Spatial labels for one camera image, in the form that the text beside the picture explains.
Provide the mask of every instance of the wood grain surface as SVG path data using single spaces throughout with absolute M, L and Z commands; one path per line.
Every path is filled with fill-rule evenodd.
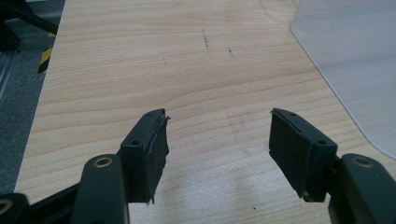
M 133 223 L 329 223 L 268 154 L 273 107 L 300 114 L 396 177 L 290 31 L 294 0 L 67 0 L 17 192 L 31 203 L 77 183 L 163 107 L 170 154 L 155 204 Z

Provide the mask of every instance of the screw hole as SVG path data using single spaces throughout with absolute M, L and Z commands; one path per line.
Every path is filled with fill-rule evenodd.
M 93 163 L 93 166 L 96 168 L 102 168 L 102 167 L 108 166 L 111 162 L 113 162 L 113 160 L 111 160 L 111 158 L 104 157 L 104 158 L 100 158 L 100 159 L 96 160 Z
M 137 140 L 132 141 L 132 146 L 133 147 L 137 147 L 139 145 L 140 145 L 140 141 L 137 141 Z
M 3 215 L 12 207 L 12 201 L 10 199 L 0 200 L 0 216 Z
M 369 161 L 363 157 L 354 157 L 354 158 L 352 158 L 352 161 L 362 167 L 370 168 L 370 167 L 374 166 L 371 161 Z

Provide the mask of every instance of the dark mark on table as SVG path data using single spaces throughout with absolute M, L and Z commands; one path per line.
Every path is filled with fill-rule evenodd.
M 228 48 L 228 52 L 230 53 L 230 55 L 231 55 L 231 57 L 235 57 L 235 56 L 233 56 L 233 51 L 231 50 L 231 48 L 230 47 L 227 47 Z
M 205 35 L 204 29 L 202 29 L 202 36 L 204 37 L 207 53 L 210 55 L 210 53 L 209 53 L 209 38 L 207 38 L 207 36 Z

